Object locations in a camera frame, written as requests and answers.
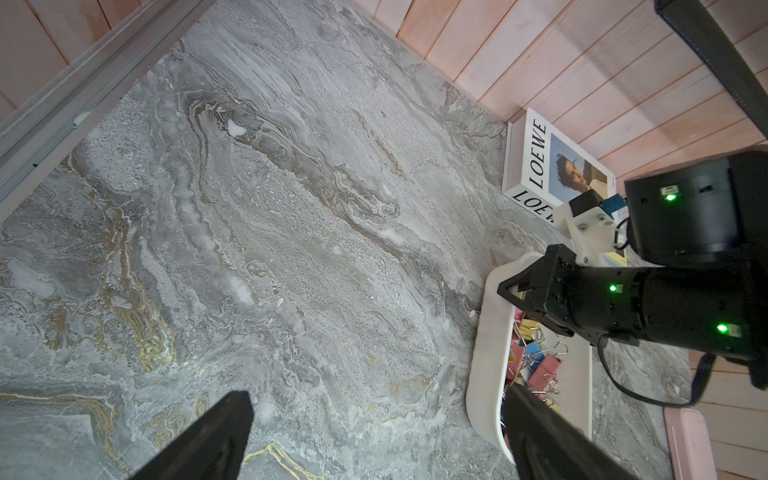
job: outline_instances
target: marble surface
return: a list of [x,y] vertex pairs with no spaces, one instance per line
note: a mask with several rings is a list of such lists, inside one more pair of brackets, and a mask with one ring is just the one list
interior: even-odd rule
[[[344,3],[219,0],[2,224],[0,476],[126,478],[246,389],[243,479],[516,478],[464,407],[482,287],[562,238],[504,137]],[[622,378],[675,393],[661,352]],[[659,409],[594,402],[671,478]]]

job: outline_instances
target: white tray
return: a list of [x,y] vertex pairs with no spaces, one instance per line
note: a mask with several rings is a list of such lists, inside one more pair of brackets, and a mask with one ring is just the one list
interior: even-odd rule
[[[467,386],[469,422],[512,463],[515,460],[502,436],[501,408],[516,307],[499,296],[496,290],[501,281],[517,275],[539,258],[540,253],[526,253],[520,260],[499,266],[488,275]],[[544,348],[561,340],[546,327],[543,330]],[[552,398],[560,407],[563,418],[592,439],[592,349],[580,336],[562,341],[568,344],[568,354],[559,357],[563,360],[558,371],[560,393]],[[514,419],[505,419],[505,424],[509,430],[515,428]]]

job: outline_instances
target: book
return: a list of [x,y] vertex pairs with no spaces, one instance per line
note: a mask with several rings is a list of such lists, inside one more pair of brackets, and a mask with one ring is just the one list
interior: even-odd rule
[[531,108],[508,124],[506,197],[553,224],[552,211],[587,190],[613,197],[616,176]]

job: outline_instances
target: pink object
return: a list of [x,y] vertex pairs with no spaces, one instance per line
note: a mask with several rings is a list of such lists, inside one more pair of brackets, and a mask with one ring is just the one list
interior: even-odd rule
[[544,390],[544,387],[555,378],[562,364],[562,360],[558,357],[547,354],[528,379],[528,384],[536,390]]
[[522,365],[523,356],[525,355],[525,347],[512,342],[509,346],[509,352],[515,358],[514,362],[507,362],[507,378],[512,380],[520,371],[520,365]]
[[[515,323],[520,325],[520,322],[523,320],[523,311],[520,309],[515,310]],[[520,340],[520,336],[518,335],[517,330],[512,329],[512,341]]]
[[694,409],[664,409],[675,480],[717,480],[707,422]]

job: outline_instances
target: gray marble table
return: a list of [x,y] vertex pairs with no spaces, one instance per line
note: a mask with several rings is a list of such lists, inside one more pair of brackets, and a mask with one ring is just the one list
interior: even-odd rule
[[[0,476],[125,478],[245,389],[243,479],[516,478],[464,407],[482,287],[563,239],[504,140],[343,3],[220,0],[2,224]],[[679,389],[659,352],[621,376]],[[671,478],[594,376],[597,444]]]

